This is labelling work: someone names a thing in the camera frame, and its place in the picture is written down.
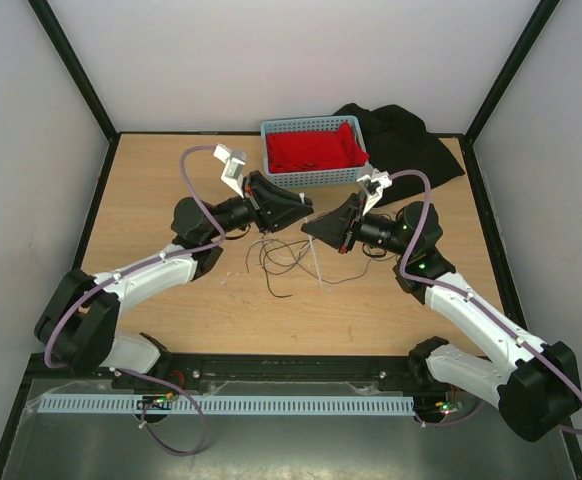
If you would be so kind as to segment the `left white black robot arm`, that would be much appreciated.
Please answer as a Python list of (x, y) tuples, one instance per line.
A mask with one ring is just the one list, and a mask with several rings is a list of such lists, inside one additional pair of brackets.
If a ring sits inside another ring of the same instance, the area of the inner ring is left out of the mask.
[(234, 231), (256, 227), (276, 233), (313, 212), (312, 201), (273, 185), (259, 171), (240, 182), (236, 196), (219, 204), (197, 194), (174, 208), (170, 244), (128, 266), (89, 275), (81, 269), (60, 281), (34, 334), (43, 343), (44, 364), (75, 374), (98, 368), (135, 371), (148, 387), (165, 384), (170, 362), (165, 348), (147, 334), (123, 334), (122, 316), (138, 304), (170, 288), (186, 285), (209, 273), (223, 253), (221, 242)]

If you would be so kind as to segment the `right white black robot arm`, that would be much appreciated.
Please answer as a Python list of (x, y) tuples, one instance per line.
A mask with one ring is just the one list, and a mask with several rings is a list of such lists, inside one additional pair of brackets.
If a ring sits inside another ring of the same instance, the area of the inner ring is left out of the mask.
[(408, 365), (416, 387), (440, 382), (465, 390), (495, 407), (530, 442), (582, 407), (573, 351), (530, 334), (475, 292), (436, 247), (442, 228), (433, 204), (412, 202), (394, 219), (364, 207), (364, 196), (353, 194), (302, 230), (341, 254), (356, 244), (395, 254), (393, 271), (402, 290), (451, 321), (484, 354), (470, 355), (439, 337), (423, 341), (411, 350)]

